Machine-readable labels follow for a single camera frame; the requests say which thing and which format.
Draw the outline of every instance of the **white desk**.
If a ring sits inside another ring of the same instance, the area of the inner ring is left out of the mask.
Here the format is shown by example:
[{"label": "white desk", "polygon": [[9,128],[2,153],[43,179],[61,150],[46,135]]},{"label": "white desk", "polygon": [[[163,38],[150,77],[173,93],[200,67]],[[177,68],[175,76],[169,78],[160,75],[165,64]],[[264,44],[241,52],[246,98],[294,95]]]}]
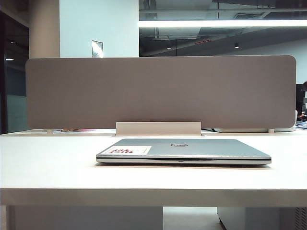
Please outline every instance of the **white desk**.
[{"label": "white desk", "polygon": [[0,136],[1,204],[307,207],[307,131],[184,137],[238,139],[272,156],[264,167],[101,165],[95,155],[121,139],[103,131]]}]

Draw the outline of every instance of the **white wall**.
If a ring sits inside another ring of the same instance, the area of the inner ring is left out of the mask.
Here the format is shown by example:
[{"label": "white wall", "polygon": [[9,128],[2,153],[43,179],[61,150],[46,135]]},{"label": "white wall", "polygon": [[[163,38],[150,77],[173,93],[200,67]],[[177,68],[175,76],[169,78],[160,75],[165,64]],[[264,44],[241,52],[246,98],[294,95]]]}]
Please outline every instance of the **white wall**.
[{"label": "white wall", "polygon": [[138,0],[60,0],[60,56],[91,57],[96,40],[104,57],[138,57],[138,20]]},{"label": "white wall", "polygon": [[271,55],[289,54],[296,58],[296,83],[307,81],[307,39],[253,49],[238,49],[221,55]]}]

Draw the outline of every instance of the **gray fabric panel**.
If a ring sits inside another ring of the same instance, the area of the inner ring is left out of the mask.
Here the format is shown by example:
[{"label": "gray fabric panel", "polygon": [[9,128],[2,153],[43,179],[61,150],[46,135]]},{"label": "gray fabric panel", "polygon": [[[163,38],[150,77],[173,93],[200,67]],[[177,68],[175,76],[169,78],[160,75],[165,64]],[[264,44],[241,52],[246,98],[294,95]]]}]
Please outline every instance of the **gray fabric panel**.
[{"label": "gray fabric panel", "polygon": [[31,128],[115,128],[115,122],[201,121],[214,128],[295,122],[292,56],[31,59]]}]

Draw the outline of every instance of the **silver laptop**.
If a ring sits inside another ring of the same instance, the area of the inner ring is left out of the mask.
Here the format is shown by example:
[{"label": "silver laptop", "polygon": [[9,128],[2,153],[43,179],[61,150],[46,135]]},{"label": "silver laptop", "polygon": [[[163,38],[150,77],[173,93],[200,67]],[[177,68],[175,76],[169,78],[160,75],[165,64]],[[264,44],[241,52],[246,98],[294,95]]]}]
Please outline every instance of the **silver laptop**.
[{"label": "silver laptop", "polygon": [[235,139],[122,139],[96,155],[103,163],[270,164],[271,157]]}]

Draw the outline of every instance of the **ceiling light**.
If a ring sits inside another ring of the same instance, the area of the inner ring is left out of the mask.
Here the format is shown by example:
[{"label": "ceiling light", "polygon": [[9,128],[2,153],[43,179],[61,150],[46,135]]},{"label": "ceiling light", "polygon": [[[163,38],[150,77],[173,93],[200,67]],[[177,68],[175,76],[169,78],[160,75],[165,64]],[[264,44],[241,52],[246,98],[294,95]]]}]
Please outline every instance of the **ceiling light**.
[{"label": "ceiling light", "polygon": [[208,21],[139,21],[139,27],[285,27],[307,26],[307,20],[208,20]]}]

